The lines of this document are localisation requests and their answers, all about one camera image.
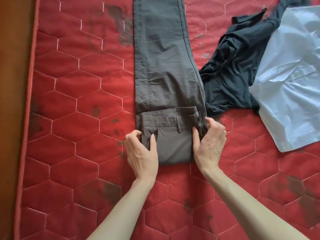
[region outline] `white shirt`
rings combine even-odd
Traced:
[[[320,6],[286,9],[249,91],[279,151],[320,141]]]

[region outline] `folded pants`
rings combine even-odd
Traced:
[[[137,128],[159,163],[188,162],[192,127],[204,135],[205,93],[192,56],[183,0],[133,0]]]

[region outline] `wooden floor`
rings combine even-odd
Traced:
[[[0,240],[13,238],[35,0],[0,0]]]

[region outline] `red mattress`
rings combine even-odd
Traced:
[[[277,0],[185,0],[200,68],[230,18]],[[38,0],[15,240],[86,239],[130,188],[122,140],[135,129],[132,0]],[[250,110],[221,117],[221,169],[320,239],[320,144],[279,153]],[[247,239],[195,164],[160,167],[132,239]]]

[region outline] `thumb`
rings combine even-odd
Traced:
[[[193,151],[198,150],[200,146],[199,132],[196,127],[192,128]]]
[[[157,142],[154,134],[150,137],[150,151],[157,151]]]

